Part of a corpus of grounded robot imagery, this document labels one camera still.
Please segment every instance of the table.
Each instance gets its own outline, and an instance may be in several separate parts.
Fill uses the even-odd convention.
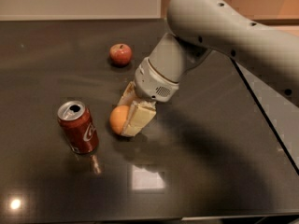
[[[112,133],[112,108],[166,31],[165,20],[0,23],[1,223],[299,214],[296,169],[217,51],[142,133]],[[124,68],[107,57],[120,42],[134,51]],[[92,154],[73,153],[57,123],[68,100],[92,112]]]

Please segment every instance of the white wall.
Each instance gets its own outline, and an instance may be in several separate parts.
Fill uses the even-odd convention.
[[[161,0],[0,0],[0,21],[160,17]]]

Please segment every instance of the black line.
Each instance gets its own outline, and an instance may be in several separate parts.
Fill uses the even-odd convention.
[[[284,145],[283,141],[281,140],[277,130],[275,129],[273,123],[271,122],[270,118],[267,116],[267,114],[265,113],[261,103],[259,102],[258,98],[256,97],[254,91],[252,90],[251,86],[249,85],[249,83],[247,82],[246,78],[244,77],[242,71],[240,70],[239,66],[237,65],[237,63],[235,62],[235,60],[231,59],[237,73],[241,76],[246,88],[249,90],[254,102],[256,103],[256,105],[260,108],[263,117],[265,118],[265,120],[267,121],[270,129],[272,130],[274,136],[276,137],[276,139],[278,140],[278,142],[280,143],[282,149],[284,150],[284,152],[286,153],[287,157],[289,158],[293,168],[295,169],[295,171],[297,172],[297,174],[299,175],[299,167],[297,167],[295,161],[293,160],[291,154],[289,153],[288,149],[286,148],[286,146]]]

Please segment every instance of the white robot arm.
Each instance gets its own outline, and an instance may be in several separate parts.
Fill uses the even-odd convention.
[[[167,102],[214,49],[299,105],[299,38],[251,21],[223,0],[171,0],[166,34],[135,72],[135,93]]]

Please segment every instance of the orange ball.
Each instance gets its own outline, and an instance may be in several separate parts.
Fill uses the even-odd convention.
[[[123,125],[127,120],[130,107],[128,105],[116,106],[110,114],[110,126],[114,133],[120,135]]]

